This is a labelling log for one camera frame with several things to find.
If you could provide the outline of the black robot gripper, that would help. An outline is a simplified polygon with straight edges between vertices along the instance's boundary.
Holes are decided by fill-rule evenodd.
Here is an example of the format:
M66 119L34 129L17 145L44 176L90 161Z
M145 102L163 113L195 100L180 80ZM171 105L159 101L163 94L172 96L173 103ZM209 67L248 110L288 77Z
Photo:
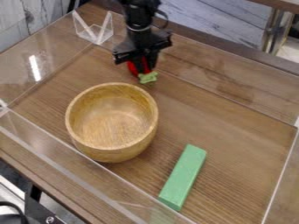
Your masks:
M130 72L134 76L144 72L145 57L148 69L153 71L159 52L172 45L172 32L169 30L132 31L126 30L124 40L114 46L112 50L113 60L116 64L126 62L132 63Z

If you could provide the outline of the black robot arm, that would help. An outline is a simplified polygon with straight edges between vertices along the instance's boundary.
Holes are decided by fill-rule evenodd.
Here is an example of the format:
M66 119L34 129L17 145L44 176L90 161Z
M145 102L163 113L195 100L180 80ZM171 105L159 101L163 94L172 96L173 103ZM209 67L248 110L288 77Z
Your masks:
M149 74L159 58L159 52L172 45L172 32L163 27L153 30L156 14L168 18L159 10L160 0L117 0L125 20L125 38L112 50L116 64L126 63L133 76Z

